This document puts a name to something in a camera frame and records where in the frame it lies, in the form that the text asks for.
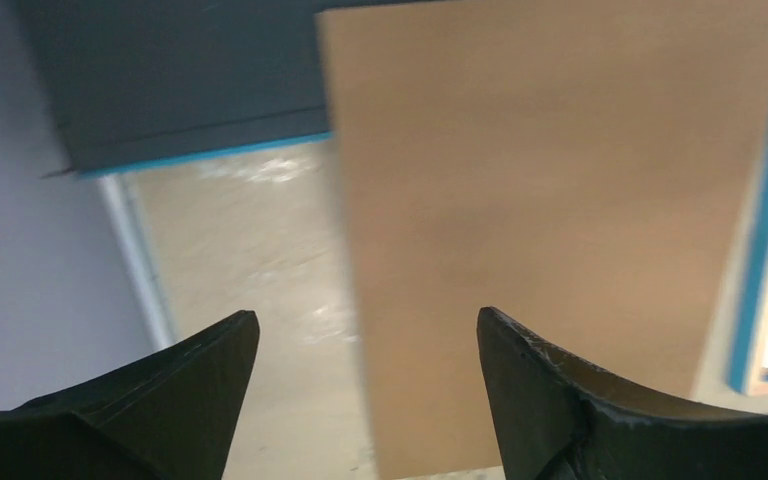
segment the brown cardboard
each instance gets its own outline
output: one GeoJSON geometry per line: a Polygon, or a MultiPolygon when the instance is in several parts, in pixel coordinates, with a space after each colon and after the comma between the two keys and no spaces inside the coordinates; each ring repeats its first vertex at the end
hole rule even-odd
{"type": "Polygon", "coordinates": [[[766,0],[460,0],[328,12],[383,479],[498,464],[493,305],[690,393],[768,126],[766,0]]]}

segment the brown board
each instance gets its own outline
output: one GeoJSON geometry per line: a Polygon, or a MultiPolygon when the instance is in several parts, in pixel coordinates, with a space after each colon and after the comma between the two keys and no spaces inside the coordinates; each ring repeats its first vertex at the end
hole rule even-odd
{"type": "Polygon", "coordinates": [[[499,463],[484,305],[689,395],[765,147],[768,1],[320,21],[382,478],[499,463]]]}

